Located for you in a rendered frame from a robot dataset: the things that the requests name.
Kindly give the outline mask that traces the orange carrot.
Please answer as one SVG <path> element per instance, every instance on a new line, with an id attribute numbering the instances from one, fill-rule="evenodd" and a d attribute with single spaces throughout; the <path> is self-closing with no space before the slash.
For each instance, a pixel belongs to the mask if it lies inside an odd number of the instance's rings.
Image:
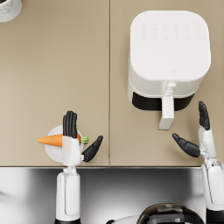
<path id="1" fill-rule="evenodd" d="M 53 135 L 53 136 L 44 136 L 38 139 L 38 142 L 41 144 L 48 144 L 48 145 L 52 145 L 52 146 L 62 146 L 62 134 L 58 134 L 58 135 Z M 81 136 L 81 135 L 77 135 L 77 138 L 79 140 L 79 143 L 84 143 L 87 144 L 88 143 L 88 137 L 87 136 Z"/>

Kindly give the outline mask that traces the pale air fryer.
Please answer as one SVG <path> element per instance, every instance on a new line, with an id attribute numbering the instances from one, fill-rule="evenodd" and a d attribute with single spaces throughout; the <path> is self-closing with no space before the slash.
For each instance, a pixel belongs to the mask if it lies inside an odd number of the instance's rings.
<path id="1" fill-rule="evenodd" d="M 207 23 L 186 10 L 147 10 L 132 21 L 129 36 L 129 101 L 141 110 L 189 105 L 211 65 Z"/>

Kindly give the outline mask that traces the small white round plate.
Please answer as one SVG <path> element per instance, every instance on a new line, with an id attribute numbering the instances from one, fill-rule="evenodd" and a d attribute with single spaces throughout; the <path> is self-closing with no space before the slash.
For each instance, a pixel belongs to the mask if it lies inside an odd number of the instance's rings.
<path id="1" fill-rule="evenodd" d="M 57 126 L 56 128 L 52 129 L 48 136 L 59 135 L 63 133 L 63 126 Z M 45 145 L 45 151 L 47 155 L 54 161 L 61 163 L 62 162 L 62 148 L 60 146 L 52 146 L 49 144 Z"/>

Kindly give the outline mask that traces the dark round robot body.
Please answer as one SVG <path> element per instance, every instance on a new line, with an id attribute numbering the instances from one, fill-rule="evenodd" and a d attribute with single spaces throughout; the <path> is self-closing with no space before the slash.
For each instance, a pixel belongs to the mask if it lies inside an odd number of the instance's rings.
<path id="1" fill-rule="evenodd" d="M 205 224 L 201 217 L 187 206 L 162 203 L 148 206 L 140 215 L 119 220 L 109 220 L 106 224 Z"/>

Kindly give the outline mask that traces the white marbled pot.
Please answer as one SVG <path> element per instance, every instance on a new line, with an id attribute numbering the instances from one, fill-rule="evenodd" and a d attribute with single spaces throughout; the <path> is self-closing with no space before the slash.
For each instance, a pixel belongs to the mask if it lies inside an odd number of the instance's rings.
<path id="1" fill-rule="evenodd" d="M 22 10 L 21 0 L 0 0 L 0 23 L 9 22 Z"/>

